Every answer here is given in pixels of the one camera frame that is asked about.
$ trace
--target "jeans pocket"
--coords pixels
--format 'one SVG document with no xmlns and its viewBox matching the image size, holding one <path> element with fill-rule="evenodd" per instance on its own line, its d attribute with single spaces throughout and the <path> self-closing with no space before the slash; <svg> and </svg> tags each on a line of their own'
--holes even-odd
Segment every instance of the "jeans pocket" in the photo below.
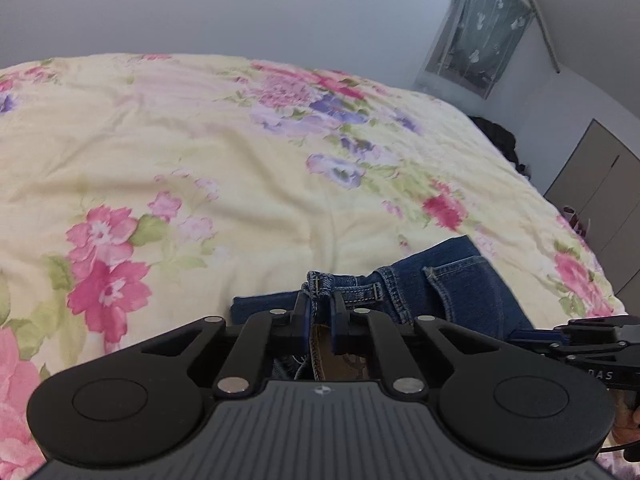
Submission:
<svg viewBox="0 0 640 480">
<path fill-rule="evenodd" d="M 486 259 L 470 256 L 439 267 L 425 267 L 423 271 L 440 296 L 448 321 L 504 338 L 504 303 L 511 303 L 511 309 L 519 310 L 520 306 Z"/>
</svg>

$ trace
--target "bed sheet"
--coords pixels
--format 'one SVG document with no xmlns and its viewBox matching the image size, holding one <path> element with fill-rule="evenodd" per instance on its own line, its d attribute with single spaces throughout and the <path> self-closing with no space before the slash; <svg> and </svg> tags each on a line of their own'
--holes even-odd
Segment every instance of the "bed sheet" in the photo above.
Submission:
<svg viewBox="0 0 640 480">
<path fill-rule="evenodd" d="M 0 71 L 0 478 L 49 374 L 468 235 L 536 327 L 624 312 L 593 253 L 454 107 L 326 70 L 117 54 Z"/>
</svg>

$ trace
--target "black cable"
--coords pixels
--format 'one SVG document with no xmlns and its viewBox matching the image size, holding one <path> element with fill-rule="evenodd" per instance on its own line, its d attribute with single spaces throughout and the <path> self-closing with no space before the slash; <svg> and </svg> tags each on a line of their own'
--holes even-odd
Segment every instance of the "black cable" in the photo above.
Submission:
<svg viewBox="0 0 640 480">
<path fill-rule="evenodd" d="M 633 442 L 629 442 L 628 444 L 620 444 L 620 446 L 611 446 L 611 447 L 601 447 L 598 454 L 600 453 L 612 453 L 614 451 L 624 451 L 636 444 L 640 444 L 640 440 L 634 440 Z"/>
</svg>

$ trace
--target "blue denim jeans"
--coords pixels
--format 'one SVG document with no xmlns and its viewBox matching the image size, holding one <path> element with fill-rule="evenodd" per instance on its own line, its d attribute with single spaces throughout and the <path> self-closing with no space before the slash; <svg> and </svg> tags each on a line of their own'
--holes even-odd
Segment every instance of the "blue denim jeans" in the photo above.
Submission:
<svg viewBox="0 0 640 480">
<path fill-rule="evenodd" d="M 302 288 L 312 298 L 314 322 L 319 324 L 329 323 L 329 298 L 339 290 L 347 308 L 381 310 L 396 323 L 429 314 L 498 339 L 533 328 L 509 287 L 466 236 L 380 267 L 369 276 L 312 270 Z M 297 294 L 235 298 L 232 322 L 244 323 L 262 310 L 291 310 Z"/>
</svg>

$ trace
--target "ceiling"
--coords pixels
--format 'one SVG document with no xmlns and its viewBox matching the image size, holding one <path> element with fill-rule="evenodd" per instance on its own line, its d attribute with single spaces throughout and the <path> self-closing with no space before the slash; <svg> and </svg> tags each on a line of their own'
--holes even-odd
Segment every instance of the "ceiling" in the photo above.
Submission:
<svg viewBox="0 0 640 480">
<path fill-rule="evenodd" d="M 640 117 L 640 0 L 536 0 L 561 64 Z"/>
</svg>

